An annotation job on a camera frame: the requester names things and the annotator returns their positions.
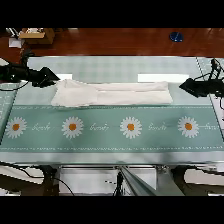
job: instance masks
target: towel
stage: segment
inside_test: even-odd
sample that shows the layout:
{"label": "towel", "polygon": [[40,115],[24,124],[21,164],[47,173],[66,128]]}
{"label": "towel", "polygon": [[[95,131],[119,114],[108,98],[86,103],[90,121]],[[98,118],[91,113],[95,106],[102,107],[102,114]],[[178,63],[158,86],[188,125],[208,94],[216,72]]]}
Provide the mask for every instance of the towel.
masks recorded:
{"label": "towel", "polygon": [[63,80],[56,84],[52,106],[170,104],[167,82],[87,84]]}

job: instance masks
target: wooden floor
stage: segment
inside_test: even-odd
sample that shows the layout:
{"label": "wooden floor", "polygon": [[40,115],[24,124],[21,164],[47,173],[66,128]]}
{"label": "wooden floor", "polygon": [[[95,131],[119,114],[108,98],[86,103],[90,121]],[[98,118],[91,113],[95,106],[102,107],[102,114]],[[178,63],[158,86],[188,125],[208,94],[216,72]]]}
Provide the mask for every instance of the wooden floor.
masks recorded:
{"label": "wooden floor", "polygon": [[[169,34],[182,32],[184,41]],[[37,56],[58,55],[159,55],[224,58],[223,28],[79,28],[57,33],[52,45],[29,46]],[[9,48],[0,38],[0,57],[18,62],[21,49]]]}

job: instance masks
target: yellow flower center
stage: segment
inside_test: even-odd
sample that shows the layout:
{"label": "yellow flower center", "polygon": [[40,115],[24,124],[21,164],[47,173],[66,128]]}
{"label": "yellow flower center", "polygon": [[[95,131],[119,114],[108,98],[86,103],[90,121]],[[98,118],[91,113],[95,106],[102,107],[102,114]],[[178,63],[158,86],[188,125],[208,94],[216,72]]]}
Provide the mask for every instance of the yellow flower center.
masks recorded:
{"label": "yellow flower center", "polygon": [[17,130],[19,130],[19,124],[14,124],[14,125],[12,126],[12,129],[13,129],[13,131],[17,131]]}
{"label": "yellow flower center", "polygon": [[74,131],[74,130],[76,129],[76,124],[70,124],[70,125],[69,125],[69,129],[70,129],[71,131]]}
{"label": "yellow flower center", "polygon": [[129,131],[134,131],[135,126],[133,124],[128,124],[128,130]]}
{"label": "yellow flower center", "polygon": [[190,131],[192,129],[192,124],[186,123],[185,128]]}

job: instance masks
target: table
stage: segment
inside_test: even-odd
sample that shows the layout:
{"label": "table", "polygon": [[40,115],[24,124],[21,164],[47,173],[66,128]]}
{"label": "table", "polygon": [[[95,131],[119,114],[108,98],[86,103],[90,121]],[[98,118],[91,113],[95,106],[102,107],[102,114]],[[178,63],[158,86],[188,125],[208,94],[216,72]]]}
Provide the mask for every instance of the table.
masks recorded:
{"label": "table", "polygon": [[[28,66],[37,70],[47,66],[56,74],[71,73],[73,79],[78,81],[102,83],[137,82],[137,74],[139,73],[189,74],[195,78],[201,76],[201,63],[202,61],[195,57],[65,56],[33,57],[29,59]],[[13,105],[9,121],[14,118],[25,117],[27,122],[33,123],[32,126],[27,126],[30,129],[26,130],[23,138],[16,138],[15,141],[9,139],[6,132],[4,133],[0,147],[1,160],[47,164],[180,164],[223,161],[222,134],[210,97],[195,98],[179,89],[177,83],[169,84],[169,90],[174,101],[169,106],[88,107],[78,110],[50,106],[56,92],[55,86],[38,89],[27,85],[20,89],[16,95],[2,95],[3,101],[6,100],[6,97],[9,98],[8,104],[2,105],[2,111],[6,111],[7,114],[10,106]],[[150,122],[146,116],[146,112],[154,123],[161,126],[158,127],[157,125],[156,129],[154,123]],[[44,132],[52,130],[50,127],[52,123],[55,124],[53,129],[59,130],[61,119],[72,116],[72,113],[85,119],[84,123],[88,123],[89,129],[92,127],[91,124],[99,123],[101,117],[104,117],[103,119],[108,122],[107,125],[113,130],[110,135],[113,135],[112,140],[106,134],[95,134],[90,139],[88,136],[90,136],[91,130],[89,129],[85,138],[80,136],[79,140],[75,139],[74,141],[69,139],[65,141],[66,138],[59,137],[54,131],[48,132],[48,134]],[[136,141],[122,139],[122,133],[119,132],[118,134],[114,131],[115,128],[118,128],[119,122],[113,125],[115,121],[113,116],[116,115],[122,120],[122,117],[125,118],[127,113],[140,117],[141,123],[144,123],[143,127],[147,127],[147,133],[144,129],[144,135],[142,131],[141,137]],[[183,137],[178,131],[175,122],[179,118],[184,118],[184,114],[190,118],[197,118],[196,121],[200,124],[200,134],[197,138],[185,138],[186,136]],[[87,122],[86,119],[90,117],[96,120],[89,119],[90,121]],[[6,122],[7,120],[2,119],[2,132],[4,132]],[[146,136],[151,136],[147,142],[148,146],[139,147],[147,139]],[[108,140],[109,146],[96,147],[99,141],[104,141],[104,139]]]}

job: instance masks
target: blue object on floor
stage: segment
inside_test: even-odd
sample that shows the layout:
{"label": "blue object on floor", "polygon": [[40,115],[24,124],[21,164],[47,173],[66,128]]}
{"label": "blue object on floor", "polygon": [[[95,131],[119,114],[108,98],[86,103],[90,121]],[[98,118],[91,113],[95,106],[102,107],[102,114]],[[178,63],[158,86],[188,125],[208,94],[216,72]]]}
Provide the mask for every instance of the blue object on floor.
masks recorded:
{"label": "blue object on floor", "polygon": [[174,42],[182,42],[184,37],[180,32],[172,32],[170,34],[170,39]]}

